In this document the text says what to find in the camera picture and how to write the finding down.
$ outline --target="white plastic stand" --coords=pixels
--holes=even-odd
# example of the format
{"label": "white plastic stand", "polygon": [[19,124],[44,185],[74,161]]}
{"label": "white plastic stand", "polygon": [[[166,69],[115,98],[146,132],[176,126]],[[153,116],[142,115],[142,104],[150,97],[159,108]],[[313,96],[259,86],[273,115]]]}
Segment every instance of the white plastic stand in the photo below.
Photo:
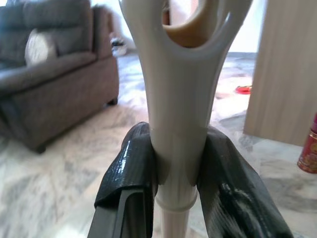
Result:
{"label": "white plastic stand", "polygon": [[145,79],[163,237],[184,238],[217,80],[251,0],[202,0],[177,27],[162,25],[163,2],[120,5]]}

